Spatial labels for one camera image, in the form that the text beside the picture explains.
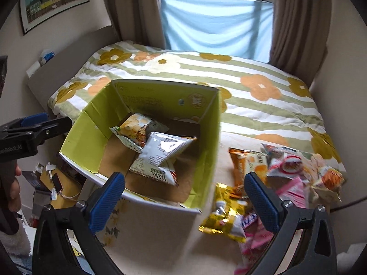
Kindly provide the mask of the person's left hand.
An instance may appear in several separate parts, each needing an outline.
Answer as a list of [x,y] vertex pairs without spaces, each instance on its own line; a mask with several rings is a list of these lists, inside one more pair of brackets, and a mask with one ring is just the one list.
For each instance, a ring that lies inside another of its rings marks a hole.
[[9,188],[8,209],[11,212],[18,212],[21,209],[20,185],[17,179],[17,177],[19,177],[21,174],[22,171],[20,167],[16,165],[13,181]]

